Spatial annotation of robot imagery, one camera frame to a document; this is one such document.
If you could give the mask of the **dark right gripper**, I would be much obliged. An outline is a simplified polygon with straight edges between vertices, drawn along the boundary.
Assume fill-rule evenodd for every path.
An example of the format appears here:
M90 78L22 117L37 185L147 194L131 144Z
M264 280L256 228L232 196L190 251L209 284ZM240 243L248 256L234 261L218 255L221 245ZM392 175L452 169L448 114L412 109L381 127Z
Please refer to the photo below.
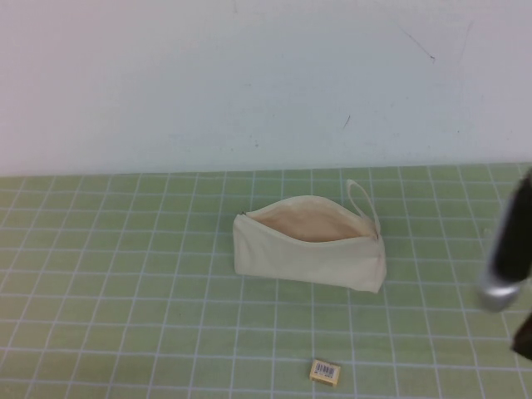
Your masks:
M529 313L516 330L511 350L529 361L532 360L532 314Z

